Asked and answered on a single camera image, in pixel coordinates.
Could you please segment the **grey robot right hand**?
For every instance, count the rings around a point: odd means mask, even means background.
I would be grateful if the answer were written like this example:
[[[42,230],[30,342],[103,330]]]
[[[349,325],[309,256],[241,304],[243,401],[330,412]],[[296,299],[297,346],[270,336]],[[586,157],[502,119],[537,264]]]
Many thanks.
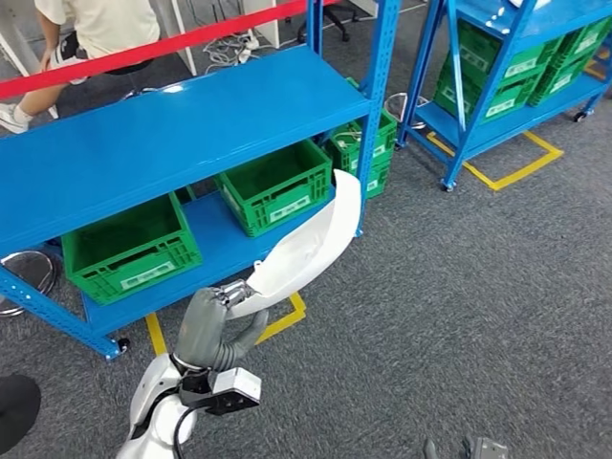
[[[463,459],[475,459],[477,457],[475,452],[477,442],[472,437],[466,436],[462,440],[463,451],[459,454],[460,458]],[[436,447],[431,439],[426,439],[423,443],[422,452],[425,459],[438,459]]]

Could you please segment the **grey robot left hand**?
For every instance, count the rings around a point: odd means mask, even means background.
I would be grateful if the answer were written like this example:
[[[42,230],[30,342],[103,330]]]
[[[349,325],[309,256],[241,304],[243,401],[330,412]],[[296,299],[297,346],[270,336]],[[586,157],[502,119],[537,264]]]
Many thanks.
[[[192,370],[223,372],[233,367],[254,348],[268,324],[269,313],[263,309],[235,338],[223,338],[230,315],[254,293],[244,280],[197,291],[183,316],[172,359]]]

